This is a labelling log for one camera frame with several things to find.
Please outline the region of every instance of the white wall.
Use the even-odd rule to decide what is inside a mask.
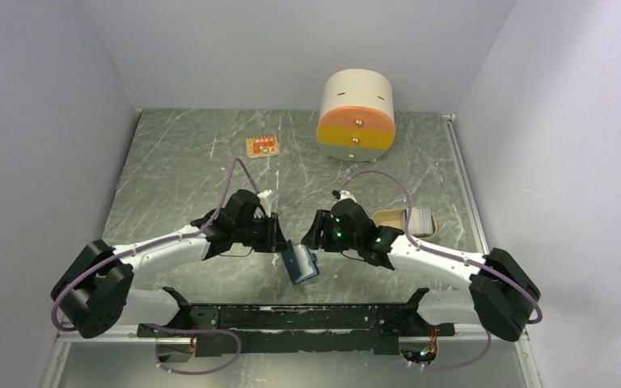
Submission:
[[[317,109],[336,71],[454,112],[515,0],[82,0],[141,107]]]
[[[543,291],[546,386],[621,387],[621,1],[519,1],[455,126],[489,242]]]
[[[108,215],[136,113],[72,0],[0,0],[0,387],[37,386],[50,289]]]

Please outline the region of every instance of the purple cable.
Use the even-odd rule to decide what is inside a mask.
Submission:
[[[530,319],[529,321],[527,321],[527,323],[529,324],[536,324],[542,321],[543,319],[543,314],[542,314],[542,309],[539,307],[539,304],[537,303],[537,301],[527,292],[524,290],[523,287],[521,287],[518,283],[514,282],[512,279],[510,279],[509,277],[507,277],[506,275],[504,275],[501,272],[498,272],[496,269],[489,267],[488,265],[482,264],[482,263],[477,263],[474,260],[466,260],[465,258],[458,256],[458,255],[453,255],[450,254],[448,252],[444,252],[444,251],[439,251],[438,249],[434,249],[434,248],[430,248],[430,247],[424,247],[422,245],[420,245],[411,235],[411,232],[408,228],[408,225],[411,221],[411,213],[413,210],[413,204],[411,201],[411,195],[408,193],[408,190],[406,189],[406,186],[396,177],[394,177],[393,175],[387,174],[384,171],[380,171],[380,170],[363,170],[363,171],[358,171],[356,174],[353,174],[351,176],[349,176],[344,183],[341,185],[340,190],[344,190],[344,187],[346,187],[347,184],[349,184],[349,182],[355,178],[357,178],[359,175],[363,175],[363,174],[367,174],[367,173],[374,173],[374,174],[379,174],[379,175],[384,175],[387,178],[391,179],[392,181],[394,181],[396,184],[399,185],[399,187],[401,188],[401,191],[403,191],[403,194],[406,196],[406,202],[408,204],[408,209],[406,210],[406,225],[403,228],[403,233],[405,234],[406,238],[408,239],[408,241],[413,244],[414,247],[418,247],[418,249],[421,249],[422,251],[426,251],[429,253],[432,253],[434,255],[438,255],[447,259],[452,259],[454,261],[457,261],[459,263],[463,263],[463,264],[468,264],[468,265],[472,265],[474,267],[477,267],[481,270],[484,270],[486,272],[491,273],[492,275],[496,276],[497,278],[501,279],[502,281],[504,281],[507,285],[510,285],[511,287],[513,287],[516,291],[518,291],[525,299],[527,299],[527,301],[532,305],[532,307],[537,311],[537,318],[534,319]],[[484,350],[476,357],[470,359],[469,361],[464,361],[462,363],[459,364],[455,364],[455,365],[445,365],[445,366],[438,366],[438,367],[426,367],[426,369],[435,369],[435,370],[451,370],[451,369],[458,369],[458,368],[464,368],[468,365],[474,364],[475,362],[479,361],[480,359],[482,359],[482,357],[484,357],[484,355],[487,354],[487,352],[489,351],[489,348],[492,346],[492,335],[487,331],[487,345],[484,347]]]
[[[146,325],[148,327],[151,327],[151,328],[154,328],[154,329],[160,330],[160,331],[165,331],[166,333],[170,333],[170,334],[213,334],[213,333],[218,333],[218,334],[229,335],[230,337],[234,338],[235,341],[237,341],[237,352],[234,354],[234,356],[232,356],[232,358],[229,361],[227,361],[225,364],[222,364],[222,365],[218,366],[217,368],[213,368],[213,369],[209,369],[209,370],[203,370],[203,371],[196,371],[196,372],[190,372],[190,371],[187,371],[187,370],[179,370],[179,369],[173,369],[173,368],[166,367],[165,364],[160,361],[160,358],[158,357],[158,347],[156,347],[156,349],[154,351],[154,355],[155,355],[155,358],[156,358],[156,366],[158,366],[160,369],[162,369],[162,370],[164,370],[164,371],[166,371],[168,373],[183,374],[185,376],[202,376],[204,374],[216,373],[216,372],[219,372],[219,371],[223,370],[224,368],[227,368],[228,366],[234,364],[234,362],[237,361],[237,359],[239,358],[239,355],[242,354],[242,340],[239,338],[238,335],[236,335],[232,331],[221,330],[221,329],[179,330],[179,329],[170,329],[170,328],[167,328],[167,327],[163,327],[163,326],[159,326],[159,325],[154,325],[153,323],[148,323]]]
[[[230,171],[227,174],[227,183],[225,185],[225,191],[222,193],[222,197],[220,198],[220,203],[218,203],[217,208],[215,208],[215,211],[213,212],[213,215],[210,216],[208,221],[206,221],[203,224],[203,226],[201,226],[201,228],[199,230],[197,230],[196,232],[193,232],[193,233],[183,234],[182,238],[195,238],[195,237],[198,237],[218,217],[218,214],[220,214],[220,210],[222,209],[222,206],[225,203],[225,199],[227,198],[227,192],[230,190],[230,183],[232,181],[232,176],[234,175],[234,168],[236,167],[237,163],[239,163],[239,165],[244,170],[244,173],[248,177],[249,182],[251,182],[251,186],[253,187],[254,192],[256,192],[256,194],[260,193],[260,190],[258,189],[258,186],[256,185],[256,182],[251,177],[251,174],[249,174],[246,166],[244,166],[244,163],[242,162],[242,159],[234,158],[234,160],[232,161],[232,164],[230,166]],[[65,327],[60,322],[58,322],[58,316],[57,316],[58,315],[58,309],[60,309],[61,303],[63,302],[65,297],[68,296],[68,293],[70,293],[70,291],[72,291],[75,287],[77,287],[77,285],[82,283],[86,278],[88,278],[89,276],[94,276],[97,271],[99,271],[101,268],[105,267],[106,265],[112,263],[113,261],[116,261],[116,260],[119,260],[119,259],[123,259],[124,257],[127,257],[129,255],[132,255],[132,254],[135,254],[135,253],[139,253],[141,251],[145,251],[147,249],[150,249],[150,248],[153,248],[153,247],[157,247],[159,245],[163,245],[164,243],[169,243],[171,241],[175,241],[175,240],[178,240],[178,239],[180,239],[180,237],[178,235],[158,238],[158,239],[156,239],[154,241],[148,242],[148,243],[146,243],[146,244],[144,244],[142,246],[137,247],[133,251],[130,250],[130,251],[123,251],[123,252],[116,253],[115,255],[112,255],[112,256],[108,257],[107,259],[101,260],[96,265],[94,265],[91,268],[87,269],[85,272],[82,273],[82,275],[76,277],[73,281],[71,281],[70,284],[68,284],[61,291],[61,293],[58,294],[58,297],[56,297],[56,300],[53,302],[53,307],[51,308],[51,322],[53,323],[53,325],[58,330],[60,330],[60,331],[74,331],[75,330],[74,327]],[[163,326],[159,326],[159,325],[149,325],[149,326],[153,327],[156,330],[160,330],[160,331],[165,331],[165,332],[174,331],[174,329],[170,329],[168,327],[163,327]],[[235,333],[233,333],[231,331],[223,331],[223,330],[219,330],[219,329],[204,329],[204,330],[197,330],[197,331],[188,330],[188,331],[185,332],[185,334],[192,334],[193,332],[195,332],[195,333],[199,332],[199,333],[222,333],[222,334],[227,334],[227,335],[232,336],[235,340],[237,340],[237,343],[239,344],[239,347],[238,347],[238,350],[237,350],[237,354],[234,355],[232,360],[230,360],[229,362],[225,363],[222,367],[218,367],[218,368],[215,368],[215,369],[199,372],[198,374],[208,374],[208,373],[214,373],[214,372],[217,372],[219,370],[222,370],[222,369],[226,368],[227,366],[232,365],[234,360],[236,360],[239,357],[239,354],[241,353],[241,340],[239,339],[239,337]],[[171,369],[171,371],[173,373],[181,372],[181,371],[177,371],[177,370],[174,370],[174,369]]]

